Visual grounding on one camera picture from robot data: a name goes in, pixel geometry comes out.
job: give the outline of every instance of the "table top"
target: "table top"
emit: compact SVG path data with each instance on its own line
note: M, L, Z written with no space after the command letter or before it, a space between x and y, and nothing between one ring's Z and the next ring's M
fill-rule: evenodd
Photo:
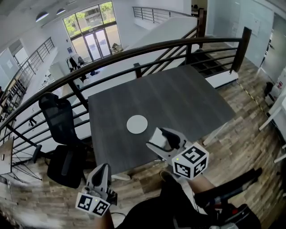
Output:
M0 175L12 172L13 143L14 137L0 146Z
M172 68L112 87L88 98L97 164L109 163L112 174L158 158L145 143L156 127L183 133L195 142L235 113L205 78L190 65ZM126 128L133 115L148 121L141 134Z

